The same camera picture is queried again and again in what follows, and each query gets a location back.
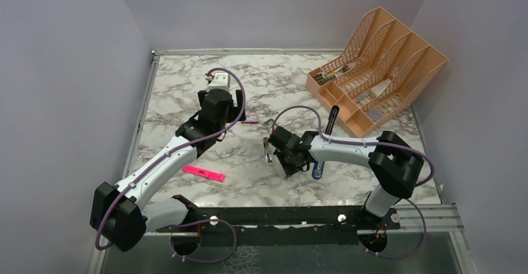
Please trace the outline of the white stapler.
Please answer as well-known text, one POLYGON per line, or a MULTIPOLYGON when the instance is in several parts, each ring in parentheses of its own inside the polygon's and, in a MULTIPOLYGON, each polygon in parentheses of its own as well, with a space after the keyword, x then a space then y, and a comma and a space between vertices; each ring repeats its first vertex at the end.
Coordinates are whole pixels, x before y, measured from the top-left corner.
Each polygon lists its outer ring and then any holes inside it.
POLYGON ((273 153, 267 137, 263 138, 264 159, 268 165, 273 164, 273 153))

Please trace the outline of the red white staple box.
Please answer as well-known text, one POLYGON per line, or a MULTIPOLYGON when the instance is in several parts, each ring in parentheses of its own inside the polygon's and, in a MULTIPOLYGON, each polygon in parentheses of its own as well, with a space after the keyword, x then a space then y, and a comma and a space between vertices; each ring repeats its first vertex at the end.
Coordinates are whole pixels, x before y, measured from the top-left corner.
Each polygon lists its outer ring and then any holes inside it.
POLYGON ((259 122, 258 114, 246 114, 245 120, 242 121, 242 123, 251 123, 251 124, 258 123, 258 122, 259 122))

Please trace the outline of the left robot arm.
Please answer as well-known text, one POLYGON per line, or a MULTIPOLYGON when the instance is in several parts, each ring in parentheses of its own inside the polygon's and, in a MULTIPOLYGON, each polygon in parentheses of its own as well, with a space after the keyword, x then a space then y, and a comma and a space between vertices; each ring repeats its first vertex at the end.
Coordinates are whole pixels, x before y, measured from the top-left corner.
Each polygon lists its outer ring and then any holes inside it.
POLYGON ((195 213, 180 201, 150 204, 150 199, 184 166, 197 160, 220 140, 220 135, 245 119, 245 90, 235 95, 214 88, 199 92, 200 110, 181 124, 166 147, 139 171, 116 184, 101 183, 93 196, 90 226, 96 230, 96 248, 104 250, 99 239, 122 252, 133 248, 146 232, 174 224, 189 230, 195 213))

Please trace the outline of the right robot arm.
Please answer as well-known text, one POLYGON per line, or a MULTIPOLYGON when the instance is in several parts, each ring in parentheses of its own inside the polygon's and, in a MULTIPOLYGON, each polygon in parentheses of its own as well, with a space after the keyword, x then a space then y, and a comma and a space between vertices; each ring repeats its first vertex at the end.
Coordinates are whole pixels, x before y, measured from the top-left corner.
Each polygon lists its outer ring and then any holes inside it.
POLYGON ((318 131, 298 136, 278 126, 268 142, 287 176, 328 161, 369 168, 378 185, 359 212, 361 224, 369 229, 381 224, 398 201, 412 196, 424 165, 420 152, 391 131, 383 131, 378 138, 360 139, 338 138, 318 131))

